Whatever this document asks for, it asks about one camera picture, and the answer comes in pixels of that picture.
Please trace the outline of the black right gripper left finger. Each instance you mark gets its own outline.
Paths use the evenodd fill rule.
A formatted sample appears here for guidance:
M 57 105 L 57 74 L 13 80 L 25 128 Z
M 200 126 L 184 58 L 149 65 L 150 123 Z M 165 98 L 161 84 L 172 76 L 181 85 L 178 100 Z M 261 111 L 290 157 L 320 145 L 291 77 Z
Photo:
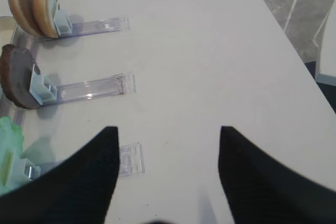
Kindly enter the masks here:
M 73 156 L 1 197 L 1 223 L 104 223 L 119 176 L 118 129 L 105 127 Z

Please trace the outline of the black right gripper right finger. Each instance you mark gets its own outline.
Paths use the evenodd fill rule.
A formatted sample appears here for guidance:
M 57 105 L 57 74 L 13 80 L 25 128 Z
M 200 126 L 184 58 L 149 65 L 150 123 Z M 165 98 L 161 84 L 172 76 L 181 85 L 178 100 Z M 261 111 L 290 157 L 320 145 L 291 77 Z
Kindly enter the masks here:
M 335 191 L 278 162 L 232 126 L 220 130 L 218 173 L 235 223 L 335 223 Z

